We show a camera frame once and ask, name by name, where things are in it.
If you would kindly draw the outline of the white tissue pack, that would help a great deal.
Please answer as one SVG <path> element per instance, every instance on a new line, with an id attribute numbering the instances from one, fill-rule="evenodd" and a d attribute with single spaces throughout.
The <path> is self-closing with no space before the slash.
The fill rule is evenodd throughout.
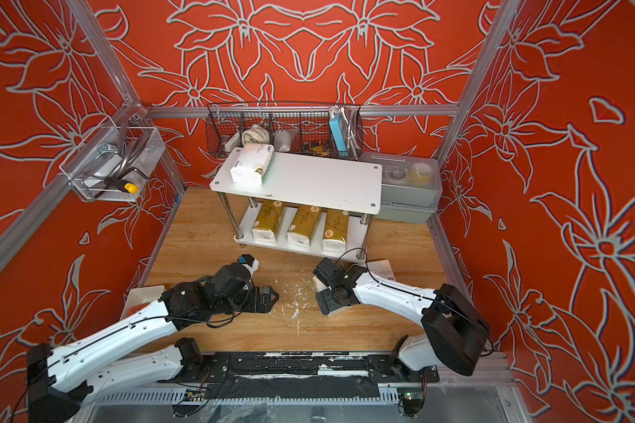
<path id="1" fill-rule="evenodd" d="M 232 181 L 248 186 L 261 186 L 274 153 L 275 149 L 270 144 L 245 145 L 230 169 Z"/>
<path id="2" fill-rule="evenodd" d="M 314 277 L 313 284 L 316 289 L 316 300 L 319 310 L 325 317 L 334 317 L 349 309 L 349 306 L 341 305 L 336 301 L 333 290 L 329 289 L 317 277 Z"/>
<path id="3" fill-rule="evenodd" d="M 396 282 L 393 268 L 387 259 L 367 262 L 365 268 L 370 279 L 376 283 Z"/>

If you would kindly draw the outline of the gold tissue pack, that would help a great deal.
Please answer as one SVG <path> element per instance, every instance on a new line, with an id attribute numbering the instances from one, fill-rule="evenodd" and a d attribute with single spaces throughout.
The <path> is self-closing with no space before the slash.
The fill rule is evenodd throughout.
<path id="1" fill-rule="evenodd" d="M 280 201 L 264 201 L 252 226 L 255 241 L 276 243 L 285 213 L 286 205 Z"/>
<path id="2" fill-rule="evenodd" d="M 321 213 L 322 209 L 319 206 L 299 206 L 287 231 L 288 243 L 309 248 Z"/>
<path id="3" fill-rule="evenodd" d="M 322 250 L 342 254 L 347 249 L 349 233 L 349 212 L 327 209 L 322 238 Z"/>

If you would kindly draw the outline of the white tissue pack back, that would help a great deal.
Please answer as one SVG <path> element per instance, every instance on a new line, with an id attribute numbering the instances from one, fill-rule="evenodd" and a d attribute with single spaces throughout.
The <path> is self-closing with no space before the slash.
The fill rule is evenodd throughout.
<path id="1" fill-rule="evenodd" d="M 376 283 L 396 282 L 393 268 L 387 259 L 367 262 L 365 268 L 370 279 Z"/>

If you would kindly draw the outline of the white tissue pack front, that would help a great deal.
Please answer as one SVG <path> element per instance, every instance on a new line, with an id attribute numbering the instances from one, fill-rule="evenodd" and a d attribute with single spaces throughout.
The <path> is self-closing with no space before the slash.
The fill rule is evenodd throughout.
<path id="1" fill-rule="evenodd" d="M 270 144 L 245 145 L 230 169 L 232 181 L 248 186 L 261 186 L 274 153 L 275 149 Z"/>

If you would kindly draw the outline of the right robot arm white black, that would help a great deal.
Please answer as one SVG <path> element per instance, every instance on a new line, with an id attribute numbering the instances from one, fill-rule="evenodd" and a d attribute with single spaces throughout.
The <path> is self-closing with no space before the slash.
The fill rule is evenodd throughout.
<path id="1" fill-rule="evenodd" d="M 397 347 L 397 360 L 420 371 L 442 364 L 463 376 L 471 376 L 490 335 L 490 326 L 471 301 L 456 287 L 412 287 L 388 280 L 365 265 L 344 268 L 324 258 L 313 271 L 326 288 L 319 292 L 339 308 L 367 305 L 405 317 L 423 328 L 423 335 L 407 337 Z"/>

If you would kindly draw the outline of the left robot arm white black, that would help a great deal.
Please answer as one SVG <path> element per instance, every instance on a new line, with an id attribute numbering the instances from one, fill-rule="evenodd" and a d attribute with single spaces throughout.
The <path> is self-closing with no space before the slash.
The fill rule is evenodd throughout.
<path id="1" fill-rule="evenodd" d="M 255 285 L 258 267 L 243 255 L 213 276 L 175 285 L 82 340 L 31 348 L 23 395 L 29 421 L 65 422 L 85 405 L 150 382 L 204 382 L 208 366 L 194 338 L 149 354 L 136 352 L 195 324 L 220 329 L 243 313 L 271 312 L 280 296 L 270 286 Z"/>

